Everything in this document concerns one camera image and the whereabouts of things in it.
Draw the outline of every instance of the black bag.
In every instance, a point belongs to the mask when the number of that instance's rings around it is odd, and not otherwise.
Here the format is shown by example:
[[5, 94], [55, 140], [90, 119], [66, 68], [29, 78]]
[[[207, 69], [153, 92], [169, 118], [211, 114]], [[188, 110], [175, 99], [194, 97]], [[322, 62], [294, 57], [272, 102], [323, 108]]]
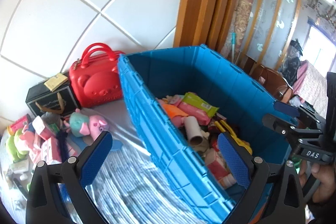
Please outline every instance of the black bag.
[[45, 112], [66, 116], [74, 112], [76, 108], [80, 108], [69, 80], [53, 92], [44, 85], [44, 82], [31, 87], [26, 97], [26, 104], [35, 116], [42, 116]]

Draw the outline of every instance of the blue gripper pad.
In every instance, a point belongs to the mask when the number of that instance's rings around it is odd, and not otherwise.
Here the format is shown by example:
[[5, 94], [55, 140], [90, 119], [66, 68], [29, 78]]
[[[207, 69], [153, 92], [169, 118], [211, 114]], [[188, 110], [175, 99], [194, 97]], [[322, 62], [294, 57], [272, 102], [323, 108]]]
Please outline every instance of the blue gripper pad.
[[80, 183], [83, 187], [92, 184], [95, 180], [107, 155], [111, 151], [112, 143], [111, 133], [106, 134], [83, 164], [80, 173]]
[[217, 144], [223, 158], [232, 172], [233, 177], [239, 185], [247, 189], [251, 183], [247, 165], [224, 134], [220, 134], [218, 136]]

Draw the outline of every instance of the green plush toy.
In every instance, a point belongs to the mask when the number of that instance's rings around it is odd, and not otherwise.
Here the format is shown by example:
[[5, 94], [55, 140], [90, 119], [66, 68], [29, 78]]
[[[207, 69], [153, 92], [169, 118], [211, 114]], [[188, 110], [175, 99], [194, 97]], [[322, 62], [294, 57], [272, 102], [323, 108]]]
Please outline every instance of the green plush toy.
[[16, 143], [19, 136], [22, 134], [22, 129], [15, 132], [14, 136], [10, 136], [6, 141], [6, 150], [14, 162], [23, 160], [29, 151], [20, 151], [16, 148]]

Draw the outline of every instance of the pink pig plush toy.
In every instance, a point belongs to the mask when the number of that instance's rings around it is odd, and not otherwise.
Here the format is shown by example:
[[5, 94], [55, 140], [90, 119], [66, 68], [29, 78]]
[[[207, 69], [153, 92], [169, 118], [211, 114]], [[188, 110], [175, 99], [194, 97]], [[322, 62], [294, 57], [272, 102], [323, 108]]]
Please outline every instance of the pink pig plush toy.
[[92, 115], [88, 117], [81, 114], [79, 109], [71, 114], [69, 123], [64, 122], [64, 124], [66, 127], [70, 127], [72, 134], [76, 137], [91, 135], [93, 140], [96, 140], [102, 131], [109, 129], [102, 116]]

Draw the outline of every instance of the black box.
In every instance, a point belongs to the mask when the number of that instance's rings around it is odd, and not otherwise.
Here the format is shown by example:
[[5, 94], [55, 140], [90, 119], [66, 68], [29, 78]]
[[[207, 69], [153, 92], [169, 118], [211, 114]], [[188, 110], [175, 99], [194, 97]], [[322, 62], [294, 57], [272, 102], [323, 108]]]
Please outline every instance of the black box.
[[53, 92], [44, 85], [44, 82], [46, 81], [47, 80], [38, 83], [28, 90], [26, 104], [35, 116], [41, 116], [45, 113], [40, 110], [40, 108], [36, 105], [36, 102], [46, 108], [55, 110], [60, 109], [57, 93], [60, 93], [64, 104], [64, 111], [61, 116], [69, 115], [74, 112], [76, 108], [80, 108], [80, 104], [73, 94], [69, 80]]

